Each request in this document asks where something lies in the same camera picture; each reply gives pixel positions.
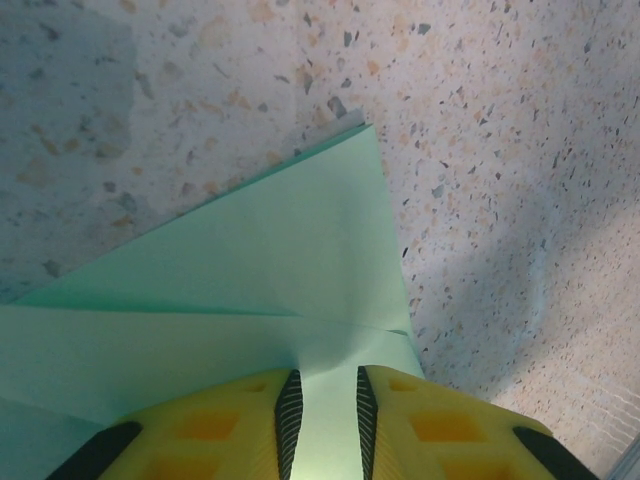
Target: yellow plastic part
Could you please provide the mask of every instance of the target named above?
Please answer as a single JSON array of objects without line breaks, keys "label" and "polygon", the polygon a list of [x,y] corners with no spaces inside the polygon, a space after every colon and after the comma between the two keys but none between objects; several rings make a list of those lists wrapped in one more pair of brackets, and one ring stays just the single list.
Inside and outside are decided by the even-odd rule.
[{"label": "yellow plastic part", "polygon": [[554,480],[512,429],[528,417],[387,367],[366,367],[378,404],[373,480]]},{"label": "yellow plastic part", "polygon": [[100,480],[278,480],[274,409],[290,372],[245,377],[122,418],[143,430]]}]

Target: black rubber strip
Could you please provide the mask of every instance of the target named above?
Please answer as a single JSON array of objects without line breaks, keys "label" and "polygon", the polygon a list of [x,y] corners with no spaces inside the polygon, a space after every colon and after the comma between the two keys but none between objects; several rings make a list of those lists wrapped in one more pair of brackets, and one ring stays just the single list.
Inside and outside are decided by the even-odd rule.
[{"label": "black rubber strip", "polygon": [[126,422],[96,433],[47,480],[98,480],[141,431],[139,423]]},{"label": "black rubber strip", "polygon": [[598,480],[555,438],[528,427],[515,427],[513,433],[556,480]]},{"label": "black rubber strip", "polygon": [[292,370],[284,383],[275,409],[276,445],[280,480],[289,480],[302,425],[302,383],[300,371]]},{"label": "black rubber strip", "polygon": [[358,432],[364,480],[373,478],[373,462],[376,452],[376,430],[378,426],[378,402],[369,381],[366,367],[358,367]]}]

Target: ribbed black rubber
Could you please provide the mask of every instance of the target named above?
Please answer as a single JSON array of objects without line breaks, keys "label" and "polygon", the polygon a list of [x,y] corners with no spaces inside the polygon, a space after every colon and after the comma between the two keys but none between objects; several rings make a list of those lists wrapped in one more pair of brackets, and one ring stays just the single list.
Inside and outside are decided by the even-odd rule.
[{"label": "ribbed black rubber", "polygon": [[302,425],[300,372],[292,370],[276,401],[276,444],[280,480],[289,480]]},{"label": "ribbed black rubber", "polygon": [[358,367],[358,431],[360,433],[360,453],[364,480],[373,478],[373,462],[376,451],[376,428],[378,423],[378,402],[369,381],[366,367]]}]

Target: gray speckle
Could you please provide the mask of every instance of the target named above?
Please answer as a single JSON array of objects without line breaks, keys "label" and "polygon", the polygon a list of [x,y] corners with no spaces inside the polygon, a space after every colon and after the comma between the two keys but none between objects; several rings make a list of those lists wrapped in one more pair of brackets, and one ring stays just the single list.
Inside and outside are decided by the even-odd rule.
[{"label": "gray speckle", "polygon": [[217,64],[217,63],[214,63],[214,64],[213,64],[213,68],[215,68],[215,69],[216,69],[216,71],[217,71],[220,75],[222,75],[224,78],[226,78],[227,80],[229,80],[229,79],[231,78],[227,73],[225,73],[225,72],[224,72],[224,71],[223,71],[223,70],[218,66],[218,64]]},{"label": "gray speckle", "polygon": [[311,84],[313,83],[313,77],[309,75],[307,72],[304,72],[302,81],[304,84],[304,93],[309,95],[309,89],[311,88]]},{"label": "gray speckle", "polygon": [[347,114],[347,109],[344,108],[342,100],[339,97],[331,97],[327,102],[329,110],[333,112],[336,118],[342,118]]},{"label": "gray speckle", "polygon": [[429,30],[431,30],[431,25],[428,23],[418,25],[418,35],[426,35]]},{"label": "gray speckle", "polygon": [[169,25],[168,30],[171,32],[176,38],[185,37],[192,25],[195,25],[196,19],[194,17],[184,19],[179,23],[172,23]]},{"label": "gray speckle", "polygon": [[196,186],[193,183],[185,182],[182,185],[182,189],[180,190],[180,195],[183,197],[188,197],[192,193],[197,190]]},{"label": "gray speckle", "polygon": [[60,32],[51,28],[49,25],[40,23],[39,26],[42,30],[45,31],[45,33],[47,34],[47,38],[49,39],[50,42],[55,42],[60,38]]},{"label": "gray speckle", "polygon": [[42,264],[42,266],[53,278],[58,278],[60,276],[60,264],[58,262],[47,260]]},{"label": "gray speckle", "polygon": [[151,90],[151,83],[149,82],[149,78],[144,73],[136,72],[135,79],[138,82],[138,85],[140,85],[140,89],[142,90],[144,96],[149,100],[153,100],[153,90]]},{"label": "gray speckle", "polygon": [[170,60],[162,64],[162,69],[158,74],[158,81],[161,85],[171,85],[184,76],[184,70]]},{"label": "gray speckle", "polygon": [[124,192],[120,197],[116,200],[116,203],[124,208],[129,213],[136,213],[138,211],[138,204],[136,203],[136,199],[133,198],[129,192]]},{"label": "gray speckle", "polygon": [[29,78],[34,81],[40,80],[43,77],[44,77],[44,70],[42,69],[42,67],[36,68],[33,72],[29,74]]},{"label": "gray speckle", "polygon": [[169,30],[169,32],[172,33],[173,36],[176,38],[186,37],[187,34],[189,33],[189,27],[184,23],[183,24],[172,23],[171,25],[169,25],[167,30]]},{"label": "gray speckle", "polygon": [[431,190],[431,195],[433,195],[433,198],[440,198],[443,193],[444,193],[444,184],[442,183],[438,185],[436,188]]}]

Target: mint green paper sheet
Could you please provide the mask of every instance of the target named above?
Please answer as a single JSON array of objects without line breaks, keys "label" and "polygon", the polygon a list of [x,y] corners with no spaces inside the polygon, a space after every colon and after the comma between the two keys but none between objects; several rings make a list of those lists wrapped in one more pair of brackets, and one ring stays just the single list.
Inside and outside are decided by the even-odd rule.
[{"label": "mint green paper sheet", "polygon": [[[101,425],[245,375],[298,368],[304,411],[291,480],[362,477],[358,366],[422,377],[407,336],[308,318],[2,307],[0,337],[0,405],[10,401]],[[24,412],[15,421],[33,424]],[[45,433],[58,433],[60,443],[76,431]],[[0,444],[25,441],[3,435]],[[47,455],[13,450],[23,463],[25,455],[41,453]],[[0,477],[16,461],[3,455]]]},{"label": "mint green paper sheet", "polygon": [[410,332],[375,129],[307,157],[17,303],[300,315]]}]

